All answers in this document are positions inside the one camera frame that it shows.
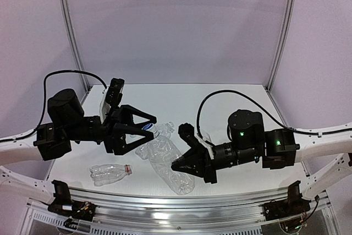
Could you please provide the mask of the clear bottle with red ring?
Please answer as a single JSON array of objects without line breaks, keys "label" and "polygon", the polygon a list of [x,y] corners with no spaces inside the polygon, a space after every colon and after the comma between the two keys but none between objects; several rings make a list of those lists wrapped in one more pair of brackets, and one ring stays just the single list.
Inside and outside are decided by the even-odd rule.
[{"label": "clear bottle with red ring", "polygon": [[90,167],[90,177],[94,186],[101,187],[121,181],[132,174],[131,165],[105,164]]}]

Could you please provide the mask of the right aluminium frame post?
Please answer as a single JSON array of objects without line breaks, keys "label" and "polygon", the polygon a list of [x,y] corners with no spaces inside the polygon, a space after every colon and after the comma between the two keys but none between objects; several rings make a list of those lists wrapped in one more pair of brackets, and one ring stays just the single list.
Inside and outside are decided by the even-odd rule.
[{"label": "right aluminium frame post", "polygon": [[265,85],[266,91],[270,93],[274,87],[274,82],[278,74],[279,66],[282,60],[285,43],[289,32],[290,22],[293,15],[295,0],[286,0],[285,10],[283,14],[282,25],[280,28],[277,47],[274,53],[274,59],[269,73],[267,83]]}]

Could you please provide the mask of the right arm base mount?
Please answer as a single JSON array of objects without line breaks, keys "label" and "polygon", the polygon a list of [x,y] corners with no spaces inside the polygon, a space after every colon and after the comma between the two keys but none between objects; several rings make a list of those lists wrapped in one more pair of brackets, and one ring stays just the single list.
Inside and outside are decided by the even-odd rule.
[{"label": "right arm base mount", "polygon": [[263,204],[263,214],[266,221],[278,220],[279,227],[285,234],[299,234],[307,220],[315,213],[320,197],[315,196],[316,205],[313,211],[307,215],[310,208],[310,200],[303,199],[300,192],[301,181],[296,181],[288,186],[287,198],[271,200]]}]

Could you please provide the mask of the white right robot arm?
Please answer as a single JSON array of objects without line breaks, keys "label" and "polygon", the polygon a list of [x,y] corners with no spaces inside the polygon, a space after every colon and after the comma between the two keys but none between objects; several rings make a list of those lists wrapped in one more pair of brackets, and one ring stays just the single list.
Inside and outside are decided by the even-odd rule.
[{"label": "white right robot arm", "polygon": [[265,131],[260,112],[237,110],[228,118],[228,143],[212,145],[194,135],[189,123],[178,128],[180,138],[190,149],[172,162],[171,168],[202,178],[206,183],[217,183],[217,170],[249,162],[261,162],[263,168],[278,170],[293,166],[313,157],[336,155],[336,158],[310,176],[306,186],[291,184],[304,200],[313,200],[320,192],[351,175],[351,124],[335,131],[318,132],[282,128]]}]

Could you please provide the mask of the aluminium frame post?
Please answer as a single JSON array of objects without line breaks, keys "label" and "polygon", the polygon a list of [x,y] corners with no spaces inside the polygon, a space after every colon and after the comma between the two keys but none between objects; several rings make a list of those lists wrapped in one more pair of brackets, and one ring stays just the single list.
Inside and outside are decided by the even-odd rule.
[{"label": "aluminium frame post", "polygon": [[270,93],[274,87],[274,82],[278,74],[279,66],[282,60],[285,43],[289,32],[290,22],[293,15],[295,0],[286,0],[285,10],[283,14],[282,25],[280,28],[277,47],[274,53],[274,59],[269,73],[267,83],[265,85],[266,91]]},{"label": "aluminium frame post", "polygon": [[76,35],[74,30],[74,25],[72,22],[72,16],[70,13],[69,1],[68,0],[59,0],[59,1],[60,1],[60,6],[62,10],[62,15],[63,15],[64,27],[67,33],[67,39],[69,42],[71,53],[73,55],[75,66],[77,70],[84,71],[85,69],[80,56],[78,43],[76,40]]}]

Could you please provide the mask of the left aluminium frame post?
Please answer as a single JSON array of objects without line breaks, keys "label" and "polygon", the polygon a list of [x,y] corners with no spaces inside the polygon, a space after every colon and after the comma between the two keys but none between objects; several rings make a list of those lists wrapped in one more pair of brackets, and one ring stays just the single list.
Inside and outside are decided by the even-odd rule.
[{"label": "left aluminium frame post", "polygon": [[64,27],[67,33],[67,39],[69,42],[71,53],[73,55],[75,66],[77,70],[84,71],[85,69],[80,56],[78,43],[76,40],[76,35],[74,30],[74,25],[72,22],[72,16],[70,13],[69,1],[68,0],[59,0],[59,1],[60,1],[60,6],[62,10],[62,15],[63,15]]}]

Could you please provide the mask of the aluminium front table rail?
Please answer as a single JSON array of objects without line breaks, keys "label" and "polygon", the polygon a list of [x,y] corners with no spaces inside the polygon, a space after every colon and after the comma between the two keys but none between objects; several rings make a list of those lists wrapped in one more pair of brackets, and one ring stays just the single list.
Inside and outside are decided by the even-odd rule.
[{"label": "aluminium front table rail", "polygon": [[[285,234],[278,220],[266,221],[263,204],[287,197],[285,189],[258,193],[143,197],[71,189],[71,198],[95,204],[92,222],[79,221],[87,234]],[[336,234],[328,199],[321,194],[315,213],[299,234]]]}]

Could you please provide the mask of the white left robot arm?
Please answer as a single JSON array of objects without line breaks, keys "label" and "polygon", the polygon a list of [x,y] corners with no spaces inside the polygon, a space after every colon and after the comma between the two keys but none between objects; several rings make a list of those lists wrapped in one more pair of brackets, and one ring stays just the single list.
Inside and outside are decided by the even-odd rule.
[{"label": "white left robot arm", "polygon": [[62,199],[71,204],[64,182],[42,182],[21,174],[11,173],[5,165],[22,161],[50,161],[72,151],[72,143],[92,142],[102,145],[105,152],[125,155],[151,141],[152,132],[143,129],[155,124],[157,118],[130,105],[120,105],[121,92],[109,103],[102,117],[86,116],[73,89],[56,93],[47,102],[51,122],[40,125],[33,135],[16,135],[1,139],[1,190],[16,192],[46,205]]}]

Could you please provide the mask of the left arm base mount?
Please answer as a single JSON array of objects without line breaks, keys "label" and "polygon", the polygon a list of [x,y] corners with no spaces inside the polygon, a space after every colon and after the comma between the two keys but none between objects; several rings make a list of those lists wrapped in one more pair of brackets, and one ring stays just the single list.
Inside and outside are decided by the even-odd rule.
[{"label": "left arm base mount", "polygon": [[79,221],[92,222],[95,216],[96,205],[89,201],[77,201],[71,198],[69,187],[66,183],[53,180],[54,201],[48,206],[48,211],[66,217],[63,226],[77,229]]}]

